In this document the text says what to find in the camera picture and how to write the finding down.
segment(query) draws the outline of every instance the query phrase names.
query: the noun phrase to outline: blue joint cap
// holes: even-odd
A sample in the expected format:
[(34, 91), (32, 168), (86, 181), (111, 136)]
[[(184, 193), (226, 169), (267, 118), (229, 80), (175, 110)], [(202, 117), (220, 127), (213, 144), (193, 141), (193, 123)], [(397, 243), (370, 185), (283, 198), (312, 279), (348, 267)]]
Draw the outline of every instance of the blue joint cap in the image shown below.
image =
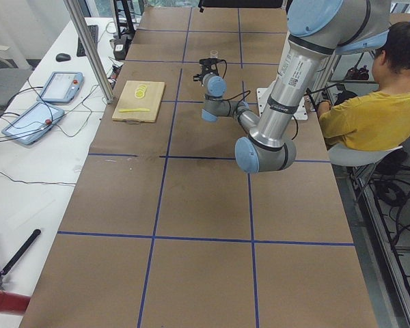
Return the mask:
[(370, 38), (366, 38), (346, 46), (341, 46), (336, 49), (336, 55), (349, 55), (351, 53), (362, 53), (372, 49), (381, 48), (387, 41), (389, 30), (384, 31)]
[(332, 21), (344, 0), (293, 1), (288, 9), (287, 26), (299, 38), (315, 34)]
[(206, 111), (205, 109), (202, 110), (202, 119), (207, 121), (207, 122), (216, 122), (217, 121), (217, 116), (213, 115), (209, 111)]
[(226, 92), (226, 82), (217, 75), (211, 77), (207, 83), (208, 94), (213, 97), (222, 97)]
[(258, 173), (260, 171), (260, 162), (255, 147), (246, 137), (241, 137), (235, 143), (235, 159), (244, 172)]

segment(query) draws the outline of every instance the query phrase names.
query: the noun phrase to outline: office chair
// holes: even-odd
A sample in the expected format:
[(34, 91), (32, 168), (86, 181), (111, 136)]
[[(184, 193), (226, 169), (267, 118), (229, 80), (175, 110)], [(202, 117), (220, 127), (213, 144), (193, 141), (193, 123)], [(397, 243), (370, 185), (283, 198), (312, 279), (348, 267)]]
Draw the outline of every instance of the office chair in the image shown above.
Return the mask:
[[(0, 46), (0, 51), (6, 51), (8, 49), (8, 46)], [(10, 62), (1, 57), (0, 62), (9, 67), (0, 68), (0, 109), (4, 110), (13, 95), (15, 95), (25, 84), (32, 71), (13, 68)]]
[(341, 143), (337, 143), (328, 150), (328, 155), (331, 164), (352, 167), (353, 178), (357, 184), (358, 179), (363, 176), (364, 172), (366, 172), (366, 169), (371, 167), (369, 174), (366, 177), (366, 181), (361, 187), (361, 191), (355, 200), (355, 203), (357, 203), (361, 195), (363, 194), (364, 189), (368, 185), (378, 162), (384, 159), (384, 157), (386, 157), (391, 152), (401, 148), (402, 146), (398, 146), (389, 150), (367, 152), (363, 150), (350, 149)]

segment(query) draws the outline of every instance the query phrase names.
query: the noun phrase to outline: tablet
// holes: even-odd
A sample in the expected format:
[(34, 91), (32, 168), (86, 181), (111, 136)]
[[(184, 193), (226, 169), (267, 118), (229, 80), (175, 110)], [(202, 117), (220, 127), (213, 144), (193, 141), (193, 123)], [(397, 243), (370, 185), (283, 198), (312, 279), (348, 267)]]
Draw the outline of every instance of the tablet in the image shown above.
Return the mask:
[(51, 104), (67, 104), (81, 89), (81, 72), (53, 72), (42, 88), (38, 100)]
[(64, 110), (45, 102), (36, 102), (1, 132), (24, 145), (39, 140), (64, 116)]

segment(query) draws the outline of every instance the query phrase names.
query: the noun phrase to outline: black cable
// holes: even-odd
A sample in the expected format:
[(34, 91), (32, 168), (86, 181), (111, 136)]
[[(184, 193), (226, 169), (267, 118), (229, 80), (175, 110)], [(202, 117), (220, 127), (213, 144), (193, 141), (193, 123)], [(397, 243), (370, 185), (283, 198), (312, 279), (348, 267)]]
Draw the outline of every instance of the black cable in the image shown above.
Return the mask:
[(404, 171), (410, 171), (410, 166), (406, 166), (406, 165), (399, 165), (398, 166), (399, 167), (399, 169), (402, 169), (402, 170), (404, 170)]
[(82, 126), (78, 129), (77, 132), (75, 132), (75, 133), (73, 133), (73, 134), (70, 135), (70, 134), (68, 134), (67, 132), (65, 132), (65, 131), (63, 130), (63, 128), (60, 127), (58, 124), (52, 123), (52, 125), (53, 125), (53, 126), (56, 126), (65, 136), (67, 136), (67, 137), (69, 137), (69, 138), (76, 137), (76, 136), (82, 131), (82, 129), (87, 125), (88, 120), (90, 119), (91, 115), (93, 114), (93, 111), (92, 111), (87, 105), (85, 105), (84, 102), (93, 94), (94, 91), (97, 90), (97, 87), (98, 87), (98, 85), (93, 85), (93, 86), (91, 87), (92, 89), (90, 90), (89, 94), (88, 94), (79, 104), (77, 104), (77, 105), (74, 106), (71, 110), (69, 110), (69, 112), (64, 113), (61, 117), (58, 118), (58, 119), (60, 119), (60, 118), (63, 118), (63, 117), (65, 117), (65, 116), (67, 116), (68, 114), (72, 113), (72, 112), (73, 112), (78, 106), (80, 106), (80, 105), (84, 106), (86, 109), (88, 109), (88, 110), (90, 111), (90, 114), (87, 116), (86, 120), (84, 121), (84, 123), (83, 123)]
[(25, 185), (59, 185), (59, 186), (66, 186), (66, 187), (74, 187), (76, 183), (73, 182), (44, 182), (44, 181), (24, 181), (24, 180), (15, 180), (8, 176), (7, 174), (0, 172), (2, 176), (5, 176), (12, 182), (19, 182), (24, 183)]
[[(27, 78), (27, 83), (33, 88), (32, 84), (30, 84), (29, 77)], [(33, 90), (34, 90), (34, 92), (38, 95), (38, 98), (42, 101), (42, 103), (47, 107), (47, 109), (49, 109), (51, 123), (53, 123), (53, 113), (52, 113), (52, 110), (51, 110), (51, 108), (50, 108), (51, 105), (49, 106), (49, 105), (47, 104), (47, 102), (45, 102), (44, 99), (42, 99), (41, 95), (39, 94), (38, 91), (36, 91), (35, 88), (33, 88)]]
[(15, 98), (16, 96), (18, 96), (19, 94), (22, 94), (23, 92), (26, 92), (26, 91), (29, 91), (29, 90), (42, 89), (42, 88), (43, 88), (43, 87), (28, 87), (27, 89), (18, 91), (15, 95), (13, 95), (13, 96), (9, 99), (8, 103), (6, 104), (6, 108), (10, 105), (10, 103), (14, 100), (14, 98)]
[(389, 219), (391, 219), (393, 222), (395, 222), (395, 218), (392, 217), (392, 210), (394, 209), (394, 207), (391, 207), (389, 210), (389, 215), (383, 215), (388, 217)]
[(250, 94), (251, 94), (251, 90), (246, 90), (246, 91), (243, 91), (243, 92), (241, 92), (241, 93), (239, 93), (239, 94), (237, 94), (237, 95), (235, 95), (231, 98), (227, 98), (227, 99), (224, 99), (224, 100), (233, 100), (233, 99), (235, 99), (239, 96), (243, 96), (243, 99), (239, 101), (239, 103), (241, 103)]
[(293, 136), (292, 140), (294, 140), (294, 139), (296, 138), (296, 136), (298, 135), (298, 132), (299, 132), (299, 123), (298, 123), (298, 120), (296, 119), (295, 116), (293, 116), (293, 119), (295, 120), (295, 123), (296, 123), (296, 133), (295, 133), (295, 135)]
[(311, 92), (311, 90), (310, 90), (309, 88), (307, 88), (307, 89), (306, 89), (306, 92), (307, 92), (308, 98), (310, 99), (310, 102), (311, 102), (311, 104), (312, 104), (312, 106), (313, 106), (313, 108), (314, 108), (314, 111), (317, 111), (316, 103), (314, 102), (314, 99), (313, 99), (313, 97), (312, 97), (312, 92)]
[(335, 86), (337, 86), (337, 85), (339, 85), (339, 84), (342, 84), (342, 83), (345, 82), (345, 81), (346, 81), (346, 80), (338, 81), (337, 83), (328, 85), (327, 87), (323, 87), (322, 89), (315, 90), (315, 91), (311, 91), (309, 94), (306, 93), (306, 94), (304, 94), (304, 96), (309, 96), (309, 95), (311, 95), (311, 94), (317, 94), (318, 92), (328, 90), (330, 87), (335, 87)]
[[(397, 178), (393, 178), (393, 179), (383, 179), (383, 178), (382, 178), (382, 179), (376, 179), (376, 180), (374, 179), (374, 181), (386, 181), (386, 182), (398, 181), (398, 182), (401, 182), (401, 183), (403, 183), (403, 184), (405, 184), (405, 185), (410, 186), (410, 182), (407, 182), (407, 181), (404, 181), (404, 180), (401, 180), (401, 179), (397, 179)], [(375, 192), (375, 191), (373, 191), (373, 190), (372, 190), (372, 192), (374, 193), (375, 196), (377, 196), (378, 199), (380, 199), (380, 197), (377, 195), (377, 192)], [(404, 197), (404, 199), (403, 199), (403, 201), (402, 201), (402, 205), (398, 207), (398, 212), (396, 213), (395, 218), (393, 219), (393, 218), (391, 217), (391, 218), (395, 221), (395, 236), (394, 236), (393, 239), (392, 239), (392, 245), (396, 245), (396, 244), (398, 243), (399, 238), (400, 238), (400, 235), (401, 235), (405, 230), (409, 230), (409, 231), (410, 231), (410, 223), (407, 224), (407, 225), (403, 225), (403, 224), (400, 223), (400, 215), (401, 215), (401, 212), (402, 212), (403, 208), (405, 207), (405, 205), (407, 204), (407, 202), (408, 202), (409, 200), (410, 200), (410, 190), (409, 190), (409, 192), (406, 194), (406, 196)], [(395, 207), (395, 206), (392, 206), (392, 207), (390, 208), (389, 217), (390, 217), (390, 213), (391, 213), (393, 207)]]
[(22, 133), (16, 133), (14, 136), (21, 135), (20, 137), (16, 137), (16, 138), (7, 137), (7, 136), (0, 137), (0, 142), (12, 141), (12, 140), (17, 140), (17, 139), (21, 139), (21, 138), (24, 138), (24, 137), (28, 137), (30, 135), (34, 135), (35, 133), (40, 132), (40, 130), (41, 130), (41, 128), (37, 128), (36, 130), (25, 131), (25, 132), (22, 132)]
[(224, 60), (224, 59), (222, 59), (221, 60), (221, 62), (223, 62), (223, 63), (225, 63), (225, 72), (223, 72), (223, 75), (222, 75), (222, 79), (224, 79), (225, 78), (225, 75), (226, 75), (226, 70), (228, 69), (228, 63), (226, 62), (226, 60)]

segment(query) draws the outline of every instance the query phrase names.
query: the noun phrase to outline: person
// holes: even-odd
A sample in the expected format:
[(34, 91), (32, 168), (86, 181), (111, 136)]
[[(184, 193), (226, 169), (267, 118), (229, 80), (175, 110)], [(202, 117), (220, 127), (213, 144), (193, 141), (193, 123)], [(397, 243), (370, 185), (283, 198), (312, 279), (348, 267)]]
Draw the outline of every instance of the person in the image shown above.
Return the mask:
[(379, 88), (362, 97), (317, 110), (327, 146), (342, 143), (355, 150), (389, 150), (410, 136), (410, 22), (389, 28), (375, 51), (372, 75)]

